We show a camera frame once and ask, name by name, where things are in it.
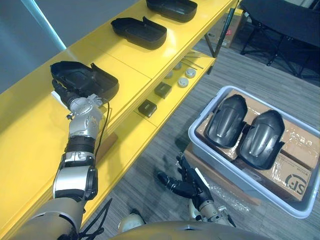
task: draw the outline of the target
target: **gray plastic bin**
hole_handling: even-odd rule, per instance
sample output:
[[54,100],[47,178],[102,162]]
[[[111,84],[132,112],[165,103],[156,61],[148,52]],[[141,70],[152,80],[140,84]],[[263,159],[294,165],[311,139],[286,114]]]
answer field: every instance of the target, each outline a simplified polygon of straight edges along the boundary
[[317,167],[312,171],[309,185],[305,190],[305,194],[302,198],[302,201],[284,201],[280,197],[273,194],[267,188],[262,186],[260,183],[251,178],[248,174],[241,171],[218,152],[214,151],[211,147],[202,142],[195,134],[197,127],[202,123],[202,121],[212,112],[221,101],[232,91],[237,90],[240,93],[243,93],[256,101],[267,105],[268,107],[278,111],[282,117],[302,129],[308,131],[309,133],[320,137],[320,132],[313,127],[307,125],[306,123],[296,119],[295,117],[277,109],[276,107],[262,101],[261,99],[251,95],[248,92],[245,92],[234,86],[225,86],[220,89],[217,95],[209,102],[209,104],[202,111],[200,116],[193,122],[190,126],[188,135],[192,141],[192,151],[199,158],[206,161],[209,165],[219,171],[222,175],[236,184],[241,188],[245,193],[260,198],[262,200],[269,200],[291,216],[299,219],[304,219],[308,217],[312,211],[312,208],[315,203],[316,196],[318,194],[318,188],[320,183],[320,172],[319,172],[319,163]]

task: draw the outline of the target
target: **round metal cap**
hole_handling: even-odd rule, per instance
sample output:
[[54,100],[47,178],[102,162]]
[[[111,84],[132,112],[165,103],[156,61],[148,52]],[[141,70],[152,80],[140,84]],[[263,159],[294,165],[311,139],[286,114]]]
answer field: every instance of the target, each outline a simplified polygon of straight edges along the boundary
[[179,80],[178,80],[178,85],[181,87],[181,88],[185,88],[186,86],[188,86],[189,84],[189,80],[185,77],[180,77]]
[[195,77],[196,73],[197,73],[197,71],[196,71],[195,69],[189,67],[189,68],[187,68],[187,70],[185,71],[185,76],[186,76],[187,78],[192,79],[192,78]]

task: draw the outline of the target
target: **robotic hand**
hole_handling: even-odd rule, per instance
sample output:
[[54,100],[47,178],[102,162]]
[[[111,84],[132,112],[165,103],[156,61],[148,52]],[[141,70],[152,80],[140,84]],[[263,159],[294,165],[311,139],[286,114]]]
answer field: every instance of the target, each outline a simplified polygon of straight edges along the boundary
[[190,167],[185,156],[178,155],[176,159],[181,166],[181,168],[178,168],[178,172],[181,174],[182,180],[177,180],[160,171],[157,174],[160,182],[173,193],[192,200],[191,205],[193,206],[189,204],[189,208],[195,207],[200,213],[195,218],[196,220],[201,219],[236,227],[225,207],[220,207],[219,209],[215,207],[209,188],[202,181],[196,170]]

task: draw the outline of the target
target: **black cable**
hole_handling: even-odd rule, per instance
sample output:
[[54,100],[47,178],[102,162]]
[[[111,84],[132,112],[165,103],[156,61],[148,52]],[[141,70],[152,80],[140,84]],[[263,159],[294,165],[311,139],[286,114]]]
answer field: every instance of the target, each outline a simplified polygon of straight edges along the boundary
[[[104,224],[106,217],[107,217],[107,213],[111,204],[112,198],[110,198],[110,200],[103,206],[103,208],[100,210],[100,212],[97,214],[97,216],[92,220],[92,222],[90,222],[90,224],[82,231],[79,233],[79,240],[81,240],[82,238],[86,238],[86,240],[93,240],[95,239],[96,236],[102,234],[104,232],[104,228],[102,227],[102,225]],[[102,217],[102,220],[99,224],[99,227],[97,228],[96,231],[94,231],[93,233],[89,233],[87,234],[87,232],[91,229],[91,227],[98,221],[98,219],[100,218],[100,216],[102,215],[102,213],[104,212],[104,215]]]
[[98,146],[96,147],[96,150],[95,150],[94,158],[97,158],[97,153],[98,153],[98,150],[99,150],[99,148],[100,148],[102,136],[103,136],[103,134],[104,134],[105,128],[106,128],[106,126],[107,126],[108,118],[109,118],[110,104],[109,104],[108,101],[107,101],[106,103],[108,104],[108,110],[107,110],[107,113],[106,113],[106,118],[105,118],[105,122],[104,122],[104,125],[103,125],[103,128],[102,128],[102,131],[101,131],[99,143],[98,143]]

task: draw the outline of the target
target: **wall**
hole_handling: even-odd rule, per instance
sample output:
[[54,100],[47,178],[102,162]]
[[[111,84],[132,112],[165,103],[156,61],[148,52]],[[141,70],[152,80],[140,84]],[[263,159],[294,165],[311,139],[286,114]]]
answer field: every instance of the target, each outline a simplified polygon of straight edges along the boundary
[[[68,47],[138,0],[36,0]],[[0,1],[0,93],[58,53],[19,0]]]

